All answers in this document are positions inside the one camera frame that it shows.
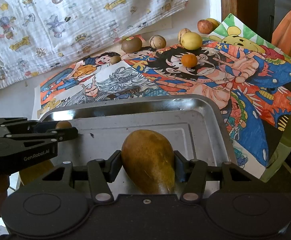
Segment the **green plastic stool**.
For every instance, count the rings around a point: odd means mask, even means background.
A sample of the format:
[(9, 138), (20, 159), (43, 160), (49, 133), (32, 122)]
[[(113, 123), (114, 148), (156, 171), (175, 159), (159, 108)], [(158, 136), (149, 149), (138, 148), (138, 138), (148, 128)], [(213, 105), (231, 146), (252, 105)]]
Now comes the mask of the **green plastic stool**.
[(263, 122), (263, 124), (269, 148), (269, 160), (260, 179), (268, 182), (291, 152), (291, 115), (281, 115), (278, 118), (277, 127), (273, 127), (267, 122)]

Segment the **wooden frame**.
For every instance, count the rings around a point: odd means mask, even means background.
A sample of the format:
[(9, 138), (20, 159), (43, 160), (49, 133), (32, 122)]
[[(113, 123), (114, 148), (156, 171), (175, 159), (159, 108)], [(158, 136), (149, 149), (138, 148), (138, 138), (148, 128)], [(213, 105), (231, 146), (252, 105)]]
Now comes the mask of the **wooden frame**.
[(257, 28), (258, 0), (221, 0), (222, 21), (230, 13), (235, 15), (250, 29)]

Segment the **brown avocado-shaped mango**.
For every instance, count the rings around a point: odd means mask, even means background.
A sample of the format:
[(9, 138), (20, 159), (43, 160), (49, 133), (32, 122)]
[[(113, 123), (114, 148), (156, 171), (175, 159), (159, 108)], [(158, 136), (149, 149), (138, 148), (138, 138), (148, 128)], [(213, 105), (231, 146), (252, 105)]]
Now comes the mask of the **brown avocado-shaped mango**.
[(130, 133), (121, 148), (123, 167), (145, 194), (174, 192), (174, 151), (162, 134), (148, 129)]

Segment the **grey-haired character drawing sheet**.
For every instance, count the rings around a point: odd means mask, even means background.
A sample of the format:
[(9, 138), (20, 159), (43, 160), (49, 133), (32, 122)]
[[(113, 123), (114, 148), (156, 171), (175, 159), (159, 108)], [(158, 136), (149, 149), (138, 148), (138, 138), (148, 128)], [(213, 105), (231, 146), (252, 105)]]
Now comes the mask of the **grey-haired character drawing sheet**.
[(68, 89), (35, 89), (32, 118), (39, 120), (45, 113), (58, 107), (74, 106), (117, 99), (165, 95), (163, 89), (151, 82), (125, 62), (101, 67)]

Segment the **brown kiwi with sticker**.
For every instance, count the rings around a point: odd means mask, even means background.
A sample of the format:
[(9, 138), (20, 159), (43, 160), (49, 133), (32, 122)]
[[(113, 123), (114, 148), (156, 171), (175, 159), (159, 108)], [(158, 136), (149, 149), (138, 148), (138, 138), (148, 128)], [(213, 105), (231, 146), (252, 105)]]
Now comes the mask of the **brown kiwi with sticker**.
[(134, 53), (142, 48), (142, 40), (137, 36), (126, 38), (121, 43), (121, 49), (125, 53)]

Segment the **striped pepino melon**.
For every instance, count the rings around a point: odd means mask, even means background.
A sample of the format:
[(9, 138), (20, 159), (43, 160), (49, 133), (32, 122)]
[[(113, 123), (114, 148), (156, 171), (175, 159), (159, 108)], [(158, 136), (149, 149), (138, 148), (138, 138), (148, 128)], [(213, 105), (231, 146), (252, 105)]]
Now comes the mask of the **striped pepino melon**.
[(161, 35), (154, 35), (150, 38), (149, 45), (154, 49), (162, 49), (166, 46), (166, 40)]
[(181, 43), (181, 38), (183, 37), (184, 34), (186, 33), (191, 33), (191, 31), (188, 29), (188, 28), (183, 28), (181, 29), (179, 32), (178, 32), (178, 35), (177, 35), (177, 39), (178, 39), (178, 42)]

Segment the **yellow-green mango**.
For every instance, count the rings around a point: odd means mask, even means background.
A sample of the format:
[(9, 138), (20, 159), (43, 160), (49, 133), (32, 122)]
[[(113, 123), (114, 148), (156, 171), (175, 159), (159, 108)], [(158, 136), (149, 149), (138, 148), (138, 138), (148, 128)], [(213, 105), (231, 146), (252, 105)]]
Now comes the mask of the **yellow-green mango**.
[(21, 183), (23, 186), (31, 183), (40, 176), (46, 174), (51, 169), (54, 168), (53, 163), (50, 160), (43, 161), (42, 163), (36, 164), (34, 166), (28, 167), (19, 172)]

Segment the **silver metal tray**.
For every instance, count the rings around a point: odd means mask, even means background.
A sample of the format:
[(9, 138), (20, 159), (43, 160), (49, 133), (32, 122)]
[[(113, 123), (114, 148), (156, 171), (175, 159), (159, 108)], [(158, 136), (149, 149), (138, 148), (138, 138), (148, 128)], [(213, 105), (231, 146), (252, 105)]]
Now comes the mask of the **silver metal tray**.
[(84, 166), (90, 160), (108, 159), (138, 130), (160, 133), (187, 160), (209, 166), (235, 160), (218, 106), (198, 95), (87, 103), (57, 108), (41, 118), (64, 120), (78, 129), (78, 137), (59, 143), (53, 165)]

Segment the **reddish brown round fruit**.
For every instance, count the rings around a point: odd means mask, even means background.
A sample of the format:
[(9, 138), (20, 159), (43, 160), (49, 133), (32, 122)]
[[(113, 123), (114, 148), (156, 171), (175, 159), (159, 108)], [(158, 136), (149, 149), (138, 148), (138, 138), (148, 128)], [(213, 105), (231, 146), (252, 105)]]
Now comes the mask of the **reddish brown round fruit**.
[(208, 20), (199, 20), (197, 22), (197, 29), (202, 34), (210, 34), (214, 30), (214, 25)]

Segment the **white cartoon print cloth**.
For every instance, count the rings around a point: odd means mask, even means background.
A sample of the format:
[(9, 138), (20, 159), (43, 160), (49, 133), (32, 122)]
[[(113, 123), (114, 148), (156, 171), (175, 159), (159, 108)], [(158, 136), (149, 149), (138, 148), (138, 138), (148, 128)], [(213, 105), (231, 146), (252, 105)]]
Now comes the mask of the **white cartoon print cloth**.
[(188, 0), (0, 0), (0, 89), (183, 10)]

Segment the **small brown longan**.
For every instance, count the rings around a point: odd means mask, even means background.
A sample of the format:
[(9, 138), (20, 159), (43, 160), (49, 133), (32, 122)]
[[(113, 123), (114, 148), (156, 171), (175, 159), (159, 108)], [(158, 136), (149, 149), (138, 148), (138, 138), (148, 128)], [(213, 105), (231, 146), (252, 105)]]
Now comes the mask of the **small brown longan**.
[(71, 128), (72, 125), (69, 121), (58, 121), (55, 128), (56, 129), (66, 129), (66, 128)]
[(111, 57), (111, 59), (110, 59), (111, 64), (116, 64), (116, 63), (119, 63), (120, 61), (121, 61), (121, 57), (118, 55), (115, 55), (115, 56)]

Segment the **colourful anime drawing sheet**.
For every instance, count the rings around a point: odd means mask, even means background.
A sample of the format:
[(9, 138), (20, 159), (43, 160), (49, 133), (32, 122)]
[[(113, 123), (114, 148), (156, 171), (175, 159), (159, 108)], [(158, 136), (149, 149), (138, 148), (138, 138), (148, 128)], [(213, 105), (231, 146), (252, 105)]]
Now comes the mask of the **colourful anime drawing sheet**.
[[(184, 54), (197, 57), (194, 68), (183, 66)], [(113, 65), (114, 55), (110, 51), (78, 61), (43, 82), (40, 90), (71, 88), (101, 67)], [(259, 52), (212, 41), (194, 51), (179, 44), (159, 50), (145, 47), (120, 62), (163, 89), (165, 95), (160, 96), (197, 94), (212, 100), (220, 109), (238, 165), (245, 166), (253, 156), (267, 166), (263, 122), (277, 127), (281, 115), (291, 114), (291, 63), (274, 64)]]

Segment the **yellow fruit behind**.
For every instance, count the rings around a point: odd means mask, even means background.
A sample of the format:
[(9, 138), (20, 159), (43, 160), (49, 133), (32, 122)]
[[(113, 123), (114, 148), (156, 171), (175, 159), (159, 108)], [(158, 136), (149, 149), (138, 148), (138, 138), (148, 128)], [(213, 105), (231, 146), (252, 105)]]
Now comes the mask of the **yellow fruit behind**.
[(215, 20), (214, 18), (207, 18), (206, 20), (213, 25), (213, 29), (216, 29), (220, 25), (220, 22)]

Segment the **yellow lemon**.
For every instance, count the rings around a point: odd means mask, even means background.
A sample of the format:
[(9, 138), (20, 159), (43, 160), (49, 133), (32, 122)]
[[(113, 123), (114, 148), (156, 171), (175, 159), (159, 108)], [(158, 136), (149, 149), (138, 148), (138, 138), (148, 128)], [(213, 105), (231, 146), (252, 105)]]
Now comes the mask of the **yellow lemon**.
[(188, 32), (182, 35), (181, 44), (188, 50), (197, 50), (202, 46), (202, 37), (194, 32)]

